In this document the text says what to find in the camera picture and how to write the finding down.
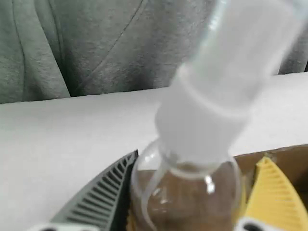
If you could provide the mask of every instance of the gray plastic object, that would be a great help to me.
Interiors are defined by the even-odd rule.
[[[114,162],[82,188],[51,220],[97,226],[100,231],[125,231],[134,151]]]

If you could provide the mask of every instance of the white surface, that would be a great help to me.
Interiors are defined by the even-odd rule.
[[[90,179],[155,138],[166,89],[0,105],[0,230],[48,221]],[[276,76],[231,148],[308,143],[308,74]]]

